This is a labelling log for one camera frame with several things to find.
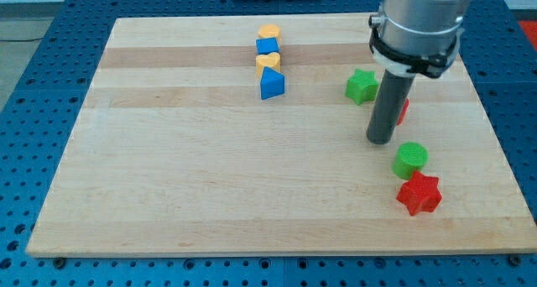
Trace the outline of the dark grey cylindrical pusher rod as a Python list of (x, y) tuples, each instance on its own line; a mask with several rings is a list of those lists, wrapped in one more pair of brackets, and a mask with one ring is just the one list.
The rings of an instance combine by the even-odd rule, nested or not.
[(391, 140), (413, 81), (413, 77), (384, 72), (366, 132), (371, 143), (384, 145)]

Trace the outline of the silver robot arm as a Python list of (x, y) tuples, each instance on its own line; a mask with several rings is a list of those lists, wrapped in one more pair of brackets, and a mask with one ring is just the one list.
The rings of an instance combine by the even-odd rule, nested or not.
[(369, 47), (384, 68), (366, 132), (371, 143), (389, 143), (417, 75), (437, 79), (450, 68), (470, 2), (383, 0), (370, 16)]

